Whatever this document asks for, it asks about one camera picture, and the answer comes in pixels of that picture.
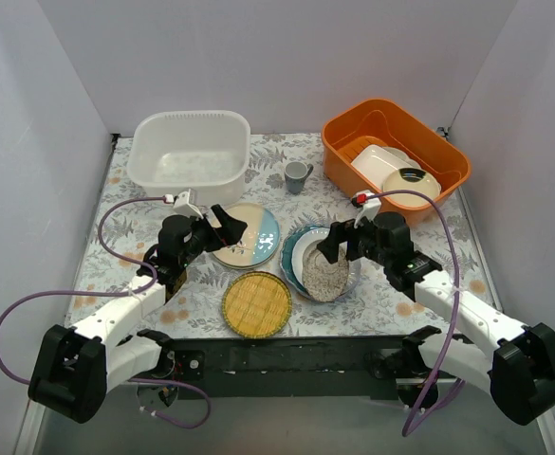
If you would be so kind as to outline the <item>white ribbed deep plate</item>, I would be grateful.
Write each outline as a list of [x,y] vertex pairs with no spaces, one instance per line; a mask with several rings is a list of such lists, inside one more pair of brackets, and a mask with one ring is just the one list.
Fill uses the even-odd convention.
[[[313,297],[303,285],[304,261],[310,253],[310,249],[323,240],[328,235],[328,232],[328,227],[308,226],[293,233],[284,243],[282,268],[287,276],[287,279],[302,295],[314,301],[318,301],[318,299]],[[343,299],[352,292],[355,286],[359,283],[360,278],[361,263],[349,263],[349,273],[346,286],[343,288],[338,297],[328,299],[328,301]]]

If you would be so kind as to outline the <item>teal embossed plate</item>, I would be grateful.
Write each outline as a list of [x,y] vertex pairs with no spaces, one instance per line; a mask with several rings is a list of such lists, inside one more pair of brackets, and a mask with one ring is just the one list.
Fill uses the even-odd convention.
[[328,234],[328,227],[307,226],[294,231],[284,242],[280,256],[280,266],[286,281],[307,299],[302,284],[303,269],[308,253]]

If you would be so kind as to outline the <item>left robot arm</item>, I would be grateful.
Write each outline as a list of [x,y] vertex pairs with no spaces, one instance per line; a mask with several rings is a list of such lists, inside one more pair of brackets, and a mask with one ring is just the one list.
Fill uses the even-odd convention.
[[246,222],[218,205],[212,211],[216,226],[194,209],[165,218],[121,295],[69,328],[47,330],[28,385],[32,401],[85,423],[118,385],[137,376],[153,384],[174,371],[172,339],[137,326],[180,289],[199,255],[242,239]]

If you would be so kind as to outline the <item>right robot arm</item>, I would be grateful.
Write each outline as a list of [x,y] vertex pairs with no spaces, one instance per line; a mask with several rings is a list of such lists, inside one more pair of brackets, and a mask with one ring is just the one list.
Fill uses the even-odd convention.
[[555,331],[510,318],[468,291],[458,290],[442,266],[416,249],[404,218],[336,222],[318,249],[331,264],[365,258],[410,300],[450,321],[464,341],[433,326],[412,332],[383,361],[413,376],[438,368],[488,393],[512,422],[527,425],[555,406]]

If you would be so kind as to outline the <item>speckled grey plate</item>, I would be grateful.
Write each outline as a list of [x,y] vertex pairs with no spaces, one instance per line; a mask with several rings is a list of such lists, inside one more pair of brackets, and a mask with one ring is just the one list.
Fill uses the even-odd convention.
[[323,253],[314,248],[303,266],[303,285],[308,295],[316,301],[328,302],[338,298],[348,282],[349,262],[340,247],[337,261],[331,264]]

